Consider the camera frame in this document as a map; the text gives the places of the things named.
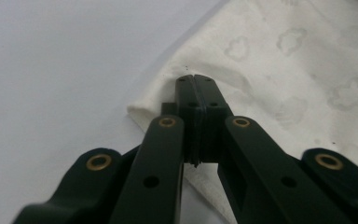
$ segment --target round hole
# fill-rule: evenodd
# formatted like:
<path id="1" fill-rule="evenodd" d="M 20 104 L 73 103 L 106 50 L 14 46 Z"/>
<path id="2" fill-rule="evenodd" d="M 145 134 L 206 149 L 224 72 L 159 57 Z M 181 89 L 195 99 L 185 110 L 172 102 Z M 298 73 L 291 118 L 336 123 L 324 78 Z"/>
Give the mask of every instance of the round hole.
<path id="1" fill-rule="evenodd" d="M 330 170 L 340 170 L 344 167 L 344 164 L 341 160 L 337 159 L 336 157 L 320 153 L 315 156 L 316 162 L 318 162 L 321 166 L 330 169 Z"/>
<path id="2" fill-rule="evenodd" d="M 155 188 L 156 186 L 158 186 L 158 184 L 159 184 L 159 179 L 153 175 L 145 178 L 145 180 L 144 180 L 144 185 L 148 189 Z"/>
<path id="3" fill-rule="evenodd" d="M 161 127 L 170 128 L 175 125 L 175 122 L 176 121 L 174 119 L 161 119 L 158 124 Z"/>
<path id="4" fill-rule="evenodd" d="M 295 188 L 297 186 L 297 182 L 288 176 L 284 176 L 281 179 L 281 182 L 287 187 L 287 188 Z"/>
<path id="5" fill-rule="evenodd" d="M 234 119 L 233 123 L 239 127 L 245 128 L 251 124 L 247 119 Z"/>
<path id="6" fill-rule="evenodd" d="M 112 162 L 112 158 L 106 154 L 98 154 L 91 158 L 86 163 L 86 166 L 91 171 L 100 171 L 108 167 Z"/>
<path id="7" fill-rule="evenodd" d="M 197 104 L 197 103 L 194 103 L 194 102 L 188 103 L 188 105 L 191 106 L 191 107 L 197 107 L 197 106 L 198 106 L 198 104 Z"/>

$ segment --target white cloth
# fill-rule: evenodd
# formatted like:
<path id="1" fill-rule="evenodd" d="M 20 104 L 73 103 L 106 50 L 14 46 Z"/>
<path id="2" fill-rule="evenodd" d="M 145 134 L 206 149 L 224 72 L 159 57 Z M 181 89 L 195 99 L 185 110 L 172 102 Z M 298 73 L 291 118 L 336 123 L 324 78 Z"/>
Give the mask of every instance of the white cloth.
<path id="1" fill-rule="evenodd" d="M 131 117 L 146 130 L 188 74 L 216 80 L 234 114 L 288 154 L 325 147 L 358 164 L 358 1 L 229 1 L 128 107 Z M 186 178 L 234 223 L 215 168 L 186 167 Z"/>

